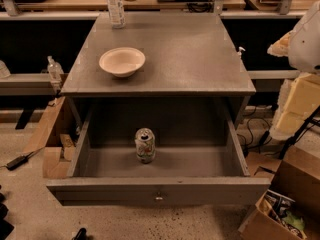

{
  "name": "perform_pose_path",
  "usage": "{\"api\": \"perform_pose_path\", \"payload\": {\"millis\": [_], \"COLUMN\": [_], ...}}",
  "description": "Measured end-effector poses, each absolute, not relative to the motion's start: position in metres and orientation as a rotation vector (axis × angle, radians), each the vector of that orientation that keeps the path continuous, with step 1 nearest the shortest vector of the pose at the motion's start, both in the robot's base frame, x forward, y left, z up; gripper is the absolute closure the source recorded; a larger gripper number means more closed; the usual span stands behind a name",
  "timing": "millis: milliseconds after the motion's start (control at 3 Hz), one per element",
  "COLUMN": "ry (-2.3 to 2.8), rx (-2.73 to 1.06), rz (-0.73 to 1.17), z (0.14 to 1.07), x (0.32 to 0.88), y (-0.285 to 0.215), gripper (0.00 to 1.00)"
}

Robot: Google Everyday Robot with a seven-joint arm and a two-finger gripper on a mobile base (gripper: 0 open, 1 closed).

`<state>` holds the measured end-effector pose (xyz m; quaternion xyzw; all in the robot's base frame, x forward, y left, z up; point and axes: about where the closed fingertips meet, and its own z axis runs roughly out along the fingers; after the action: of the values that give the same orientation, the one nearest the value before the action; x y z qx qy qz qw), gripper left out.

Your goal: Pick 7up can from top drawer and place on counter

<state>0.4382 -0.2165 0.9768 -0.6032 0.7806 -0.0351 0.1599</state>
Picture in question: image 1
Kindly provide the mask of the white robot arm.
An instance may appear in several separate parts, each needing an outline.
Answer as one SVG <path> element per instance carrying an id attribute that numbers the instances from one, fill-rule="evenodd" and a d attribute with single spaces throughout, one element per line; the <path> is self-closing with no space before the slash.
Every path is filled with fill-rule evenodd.
<path id="1" fill-rule="evenodd" d="M 320 106 L 320 1 L 270 45 L 267 53 L 287 57 L 289 65 L 299 71 L 297 78 L 283 82 L 270 129 L 272 138 L 287 140 Z"/>

